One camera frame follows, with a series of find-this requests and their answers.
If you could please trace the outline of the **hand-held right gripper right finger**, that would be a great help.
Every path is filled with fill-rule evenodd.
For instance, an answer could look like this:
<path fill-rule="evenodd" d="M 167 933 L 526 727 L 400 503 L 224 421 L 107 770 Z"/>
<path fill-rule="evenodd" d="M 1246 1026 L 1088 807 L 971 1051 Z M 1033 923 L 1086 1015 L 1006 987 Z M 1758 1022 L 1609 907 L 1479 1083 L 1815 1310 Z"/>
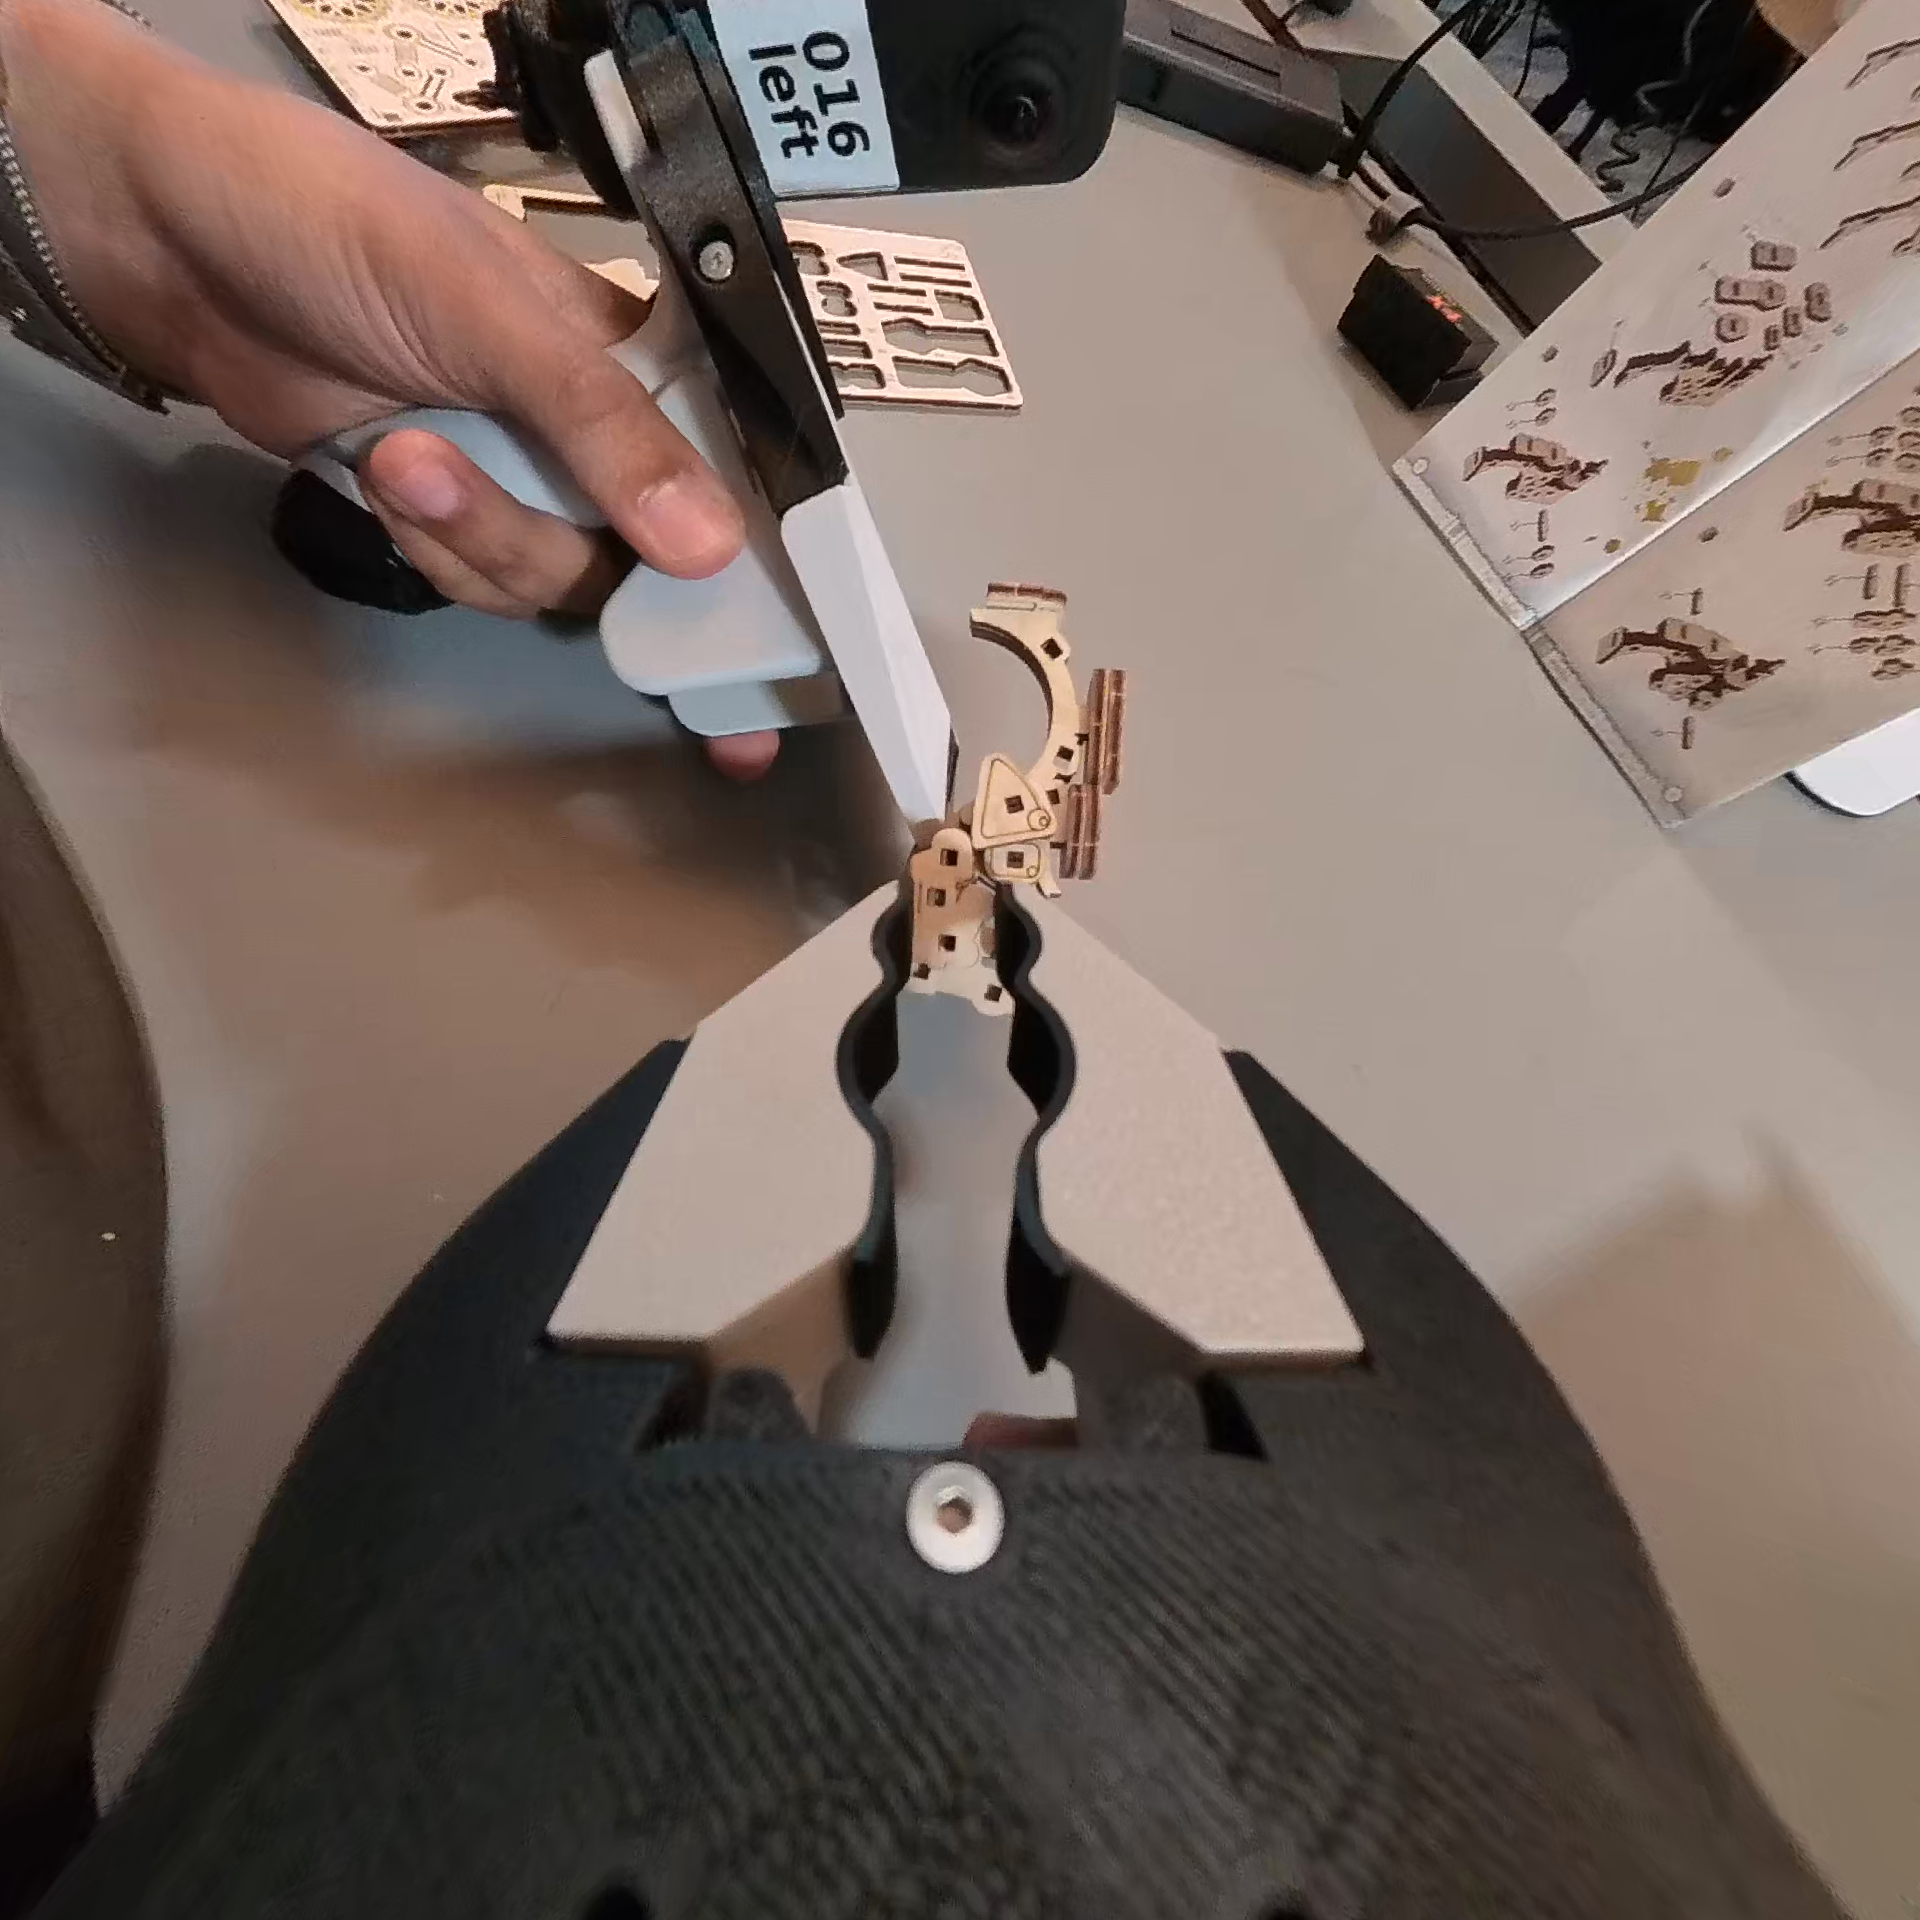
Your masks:
<path fill-rule="evenodd" d="M 1216 1035 L 1056 903 L 1003 896 L 1015 1161 L 1006 1310 L 1031 1374 L 1216 1376 L 1362 1355 Z"/>

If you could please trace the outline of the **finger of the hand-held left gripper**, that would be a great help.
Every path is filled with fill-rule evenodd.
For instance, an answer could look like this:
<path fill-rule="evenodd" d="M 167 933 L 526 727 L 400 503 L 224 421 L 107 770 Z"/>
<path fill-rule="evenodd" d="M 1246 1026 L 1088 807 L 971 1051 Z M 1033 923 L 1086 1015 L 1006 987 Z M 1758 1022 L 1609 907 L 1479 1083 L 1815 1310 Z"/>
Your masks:
<path fill-rule="evenodd" d="M 857 478 L 784 512 L 784 553 L 903 818 L 946 818 L 953 720 Z"/>

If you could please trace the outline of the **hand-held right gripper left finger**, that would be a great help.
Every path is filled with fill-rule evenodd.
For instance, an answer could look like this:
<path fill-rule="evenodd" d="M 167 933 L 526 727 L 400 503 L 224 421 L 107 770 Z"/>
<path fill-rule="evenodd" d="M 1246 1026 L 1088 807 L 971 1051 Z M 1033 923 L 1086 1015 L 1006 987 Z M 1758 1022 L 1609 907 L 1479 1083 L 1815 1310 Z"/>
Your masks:
<path fill-rule="evenodd" d="M 907 905 L 887 882 L 697 1024 L 546 1333 L 690 1362 L 875 1355 L 898 1285 Z"/>

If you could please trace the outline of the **wooden puzzle model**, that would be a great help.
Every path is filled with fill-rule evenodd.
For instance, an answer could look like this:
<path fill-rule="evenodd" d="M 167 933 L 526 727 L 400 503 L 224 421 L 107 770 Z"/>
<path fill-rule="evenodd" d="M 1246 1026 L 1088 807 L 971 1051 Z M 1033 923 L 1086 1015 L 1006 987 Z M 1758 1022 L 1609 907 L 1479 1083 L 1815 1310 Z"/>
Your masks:
<path fill-rule="evenodd" d="M 1067 880 L 1097 871 L 1102 809 L 1120 784 L 1125 672 L 1097 667 L 1086 688 L 1072 677 L 1065 594 L 994 583 L 969 613 L 976 640 L 1015 656 L 1040 686 L 1047 734 L 1022 766 L 1006 752 L 985 757 L 967 832 L 981 878 L 1058 898 Z"/>

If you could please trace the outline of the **small light wooden puzzle piece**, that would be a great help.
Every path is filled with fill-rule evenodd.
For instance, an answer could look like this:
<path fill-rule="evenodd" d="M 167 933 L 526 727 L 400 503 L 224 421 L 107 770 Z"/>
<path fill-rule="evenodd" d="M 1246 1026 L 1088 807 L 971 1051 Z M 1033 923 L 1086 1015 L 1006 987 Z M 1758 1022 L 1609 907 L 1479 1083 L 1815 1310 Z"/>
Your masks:
<path fill-rule="evenodd" d="M 905 990 L 955 997 L 985 1017 L 1015 1003 L 997 962 L 997 885 L 983 875 L 969 827 L 949 823 L 907 859 L 910 962 Z"/>

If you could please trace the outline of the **grey desk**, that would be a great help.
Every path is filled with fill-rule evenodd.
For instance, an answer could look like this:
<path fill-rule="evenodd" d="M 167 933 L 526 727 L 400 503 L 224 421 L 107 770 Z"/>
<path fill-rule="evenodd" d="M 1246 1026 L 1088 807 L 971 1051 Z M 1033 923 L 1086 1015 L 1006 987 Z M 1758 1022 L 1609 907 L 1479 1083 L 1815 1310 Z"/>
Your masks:
<path fill-rule="evenodd" d="M 1771 786 L 1662 832 L 1392 487 L 1351 206 L 1134 117 L 967 242 L 1015 418 L 859 414 L 967 738 L 1065 587 L 1134 674 L 1072 907 L 1513 1305 L 1769 1790 L 1915 1797 L 1915 825 Z M 5 722 L 123 949 L 176 1179 L 114 1787 L 299 1431 L 443 1234 L 880 878 L 866 761 L 727 789 L 581 642 L 293 583 L 277 471 L 5 343 Z"/>

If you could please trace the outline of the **person's left hand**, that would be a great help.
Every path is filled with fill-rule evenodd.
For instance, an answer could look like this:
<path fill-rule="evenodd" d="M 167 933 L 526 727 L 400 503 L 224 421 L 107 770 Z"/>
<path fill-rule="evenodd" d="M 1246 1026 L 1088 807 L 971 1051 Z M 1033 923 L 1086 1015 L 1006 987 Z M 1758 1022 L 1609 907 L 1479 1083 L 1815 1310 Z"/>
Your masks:
<path fill-rule="evenodd" d="M 587 615 L 631 549 L 699 581 L 734 498 L 613 361 L 645 309 L 485 199 L 336 114 L 107 5 L 5 5 L 9 123 L 82 318 L 142 377 L 295 455 L 405 409 L 514 421 L 608 523 L 521 507 L 395 430 L 359 487 L 448 601 Z"/>

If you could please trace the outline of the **wooden part sheet with cutouts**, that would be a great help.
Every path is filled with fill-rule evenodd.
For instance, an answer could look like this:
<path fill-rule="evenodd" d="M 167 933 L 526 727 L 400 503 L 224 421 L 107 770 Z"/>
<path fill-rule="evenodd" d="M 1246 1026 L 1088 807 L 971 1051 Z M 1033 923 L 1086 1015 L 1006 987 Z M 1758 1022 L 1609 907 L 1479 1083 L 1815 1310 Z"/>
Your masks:
<path fill-rule="evenodd" d="M 1015 414 L 1024 398 L 967 249 L 784 215 L 841 400 Z"/>

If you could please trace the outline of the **stacked wooden part sheets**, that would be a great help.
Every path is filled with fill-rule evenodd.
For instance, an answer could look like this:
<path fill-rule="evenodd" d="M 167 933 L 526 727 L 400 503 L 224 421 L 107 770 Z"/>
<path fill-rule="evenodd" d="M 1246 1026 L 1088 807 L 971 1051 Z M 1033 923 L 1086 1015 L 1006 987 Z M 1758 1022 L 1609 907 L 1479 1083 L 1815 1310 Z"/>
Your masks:
<path fill-rule="evenodd" d="M 343 107 L 384 137 L 503 128 L 485 2 L 267 2 Z"/>

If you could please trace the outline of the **black power adapter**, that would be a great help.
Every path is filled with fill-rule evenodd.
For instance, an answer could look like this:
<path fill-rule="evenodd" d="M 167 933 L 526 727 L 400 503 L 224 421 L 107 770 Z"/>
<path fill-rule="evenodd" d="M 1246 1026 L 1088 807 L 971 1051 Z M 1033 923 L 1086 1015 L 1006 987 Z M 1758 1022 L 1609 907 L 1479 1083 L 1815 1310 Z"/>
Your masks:
<path fill-rule="evenodd" d="M 1120 105 L 1317 176 L 1346 139 L 1333 64 L 1173 2 L 1129 2 Z"/>

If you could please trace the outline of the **small black display device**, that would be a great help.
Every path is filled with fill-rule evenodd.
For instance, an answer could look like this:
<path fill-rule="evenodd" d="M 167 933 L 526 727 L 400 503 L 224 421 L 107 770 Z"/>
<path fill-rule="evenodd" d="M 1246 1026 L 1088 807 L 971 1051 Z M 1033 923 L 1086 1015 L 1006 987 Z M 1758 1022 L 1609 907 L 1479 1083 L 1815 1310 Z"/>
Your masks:
<path fill-rule="evenodd" d="M 1461 400 L 1497 350 L 1497 336 L 1426 272 L 1383 256 L 1355 279 L 1335 334 L 1410 411 Z"/>

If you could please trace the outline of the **person's olive clothing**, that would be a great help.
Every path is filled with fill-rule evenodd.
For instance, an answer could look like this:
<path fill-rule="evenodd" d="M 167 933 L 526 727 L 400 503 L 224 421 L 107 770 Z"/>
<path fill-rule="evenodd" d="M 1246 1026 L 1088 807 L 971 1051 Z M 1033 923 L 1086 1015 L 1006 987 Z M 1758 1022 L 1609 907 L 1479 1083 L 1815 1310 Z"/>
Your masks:
<path fill-rule="evenodd" d="M 149 1042 L 96 903 L 2 750 L 2 1790 L 89 1783 L 165 1387 Z"/>

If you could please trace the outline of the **silver metal wristband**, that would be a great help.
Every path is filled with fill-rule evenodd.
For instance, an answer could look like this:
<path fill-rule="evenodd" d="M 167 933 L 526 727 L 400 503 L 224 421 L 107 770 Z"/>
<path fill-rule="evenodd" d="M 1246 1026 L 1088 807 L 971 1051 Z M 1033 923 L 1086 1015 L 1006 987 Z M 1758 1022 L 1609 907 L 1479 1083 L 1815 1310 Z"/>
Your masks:
<path fill-rule="evenodd" d="M 149 411 L 185 400 L 181 137 L 219 75 L 128 5 L 5 5 L 5 311 L 25 345 Z"/>

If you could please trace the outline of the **white stand base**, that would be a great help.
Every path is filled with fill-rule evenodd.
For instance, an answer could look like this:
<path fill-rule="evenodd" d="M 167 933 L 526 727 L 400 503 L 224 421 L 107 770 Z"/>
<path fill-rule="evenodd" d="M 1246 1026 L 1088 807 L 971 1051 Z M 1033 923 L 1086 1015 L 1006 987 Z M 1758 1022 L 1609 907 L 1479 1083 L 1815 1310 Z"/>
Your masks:
<path fill-rule="evenodd" d="M 1918 713 L 1792 768 L 1787 779 L 1842 818 L 1870 821 L 1918 800 Z"/>

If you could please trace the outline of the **illustrated instruction booklet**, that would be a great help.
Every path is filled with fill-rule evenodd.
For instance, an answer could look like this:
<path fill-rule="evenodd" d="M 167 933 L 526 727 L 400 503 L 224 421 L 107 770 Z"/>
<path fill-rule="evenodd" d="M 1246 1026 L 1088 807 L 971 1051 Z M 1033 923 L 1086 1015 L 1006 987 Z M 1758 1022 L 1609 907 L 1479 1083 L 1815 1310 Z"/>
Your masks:
<path fill-rule="evenodd" d="M 1664 825 L 1915 713 L 1918 5 L 1847 5 L 1394 475 Z"/>

